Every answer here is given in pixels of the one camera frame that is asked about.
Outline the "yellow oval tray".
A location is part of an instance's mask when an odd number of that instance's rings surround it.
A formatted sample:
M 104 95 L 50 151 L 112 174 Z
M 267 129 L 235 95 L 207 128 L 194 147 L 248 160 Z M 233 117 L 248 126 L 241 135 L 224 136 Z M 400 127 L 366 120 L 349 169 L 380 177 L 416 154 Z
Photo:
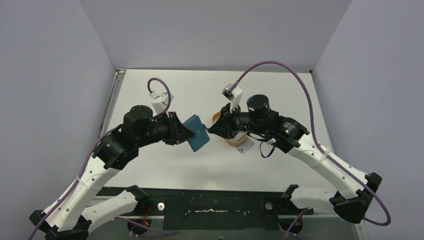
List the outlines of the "yellow oval tray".
M 221 112 L 218 111 L 212 116 L 212 124 L 215 124 L 221 116 Z M 232 139 L 224 139 L 230 146 L 237 147 L 242 142 L 244 142 L 247 138 L 247 133 L 243 131 L 239 131 L 237 135 Z

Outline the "blue leather card holder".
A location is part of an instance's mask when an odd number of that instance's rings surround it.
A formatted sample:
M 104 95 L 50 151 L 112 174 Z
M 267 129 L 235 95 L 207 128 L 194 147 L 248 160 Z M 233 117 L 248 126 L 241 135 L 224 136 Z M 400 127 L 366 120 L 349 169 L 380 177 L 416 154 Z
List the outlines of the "blue leather card holder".
M 183 123 L 183 126 L 194 133 L 194 137 L 188 140 L 188 144 L 193 152 L 199 151 L 210 141 L 209 129 L 203 124 L 198 115 L 192 115 Z

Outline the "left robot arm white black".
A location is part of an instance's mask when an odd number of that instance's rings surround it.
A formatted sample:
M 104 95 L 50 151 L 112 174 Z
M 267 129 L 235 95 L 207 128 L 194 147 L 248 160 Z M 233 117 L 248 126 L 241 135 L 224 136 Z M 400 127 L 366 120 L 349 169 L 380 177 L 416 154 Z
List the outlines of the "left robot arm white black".
M 178 145 L 194 136 L 175 112 L 154 115 L 148 106 L 132 107 L 122 124 L 97 141 L 67 190 L 44 210 L 34 211 L 31 222 L 36 230 L 44 232 L 47 240 L 85 240 L 93 230 L 120 215 L 145 213 L 149 200 L 136 185 L 99 204 L 91 205 L 91 201 L 139 155 L 140 148 L 158 142 Z

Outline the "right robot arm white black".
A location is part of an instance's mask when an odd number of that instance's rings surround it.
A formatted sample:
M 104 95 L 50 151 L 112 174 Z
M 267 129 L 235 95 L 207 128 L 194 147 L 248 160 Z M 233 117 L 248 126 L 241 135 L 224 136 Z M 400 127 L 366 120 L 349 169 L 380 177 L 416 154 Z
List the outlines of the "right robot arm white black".
M 239 132 L 260 136 L 273 149 L 302 161 L 331 184 L 328 188 L 290 185 L 281 199 L 286 213 L 293 214 L 298 209 L 333 210 L 353 224 L 364 220 L 382 182 L 377 173 L 365 173 L 352 167 L 314 141 L 313 135 L 301 123 L 272 110 L 267 96 L 250 97 L 247 108 L 247 112 L 242 112 L 239 106 L 232 110 L 228 103 L 221 108 L 219 119 L 208 132 L 228 140 Z

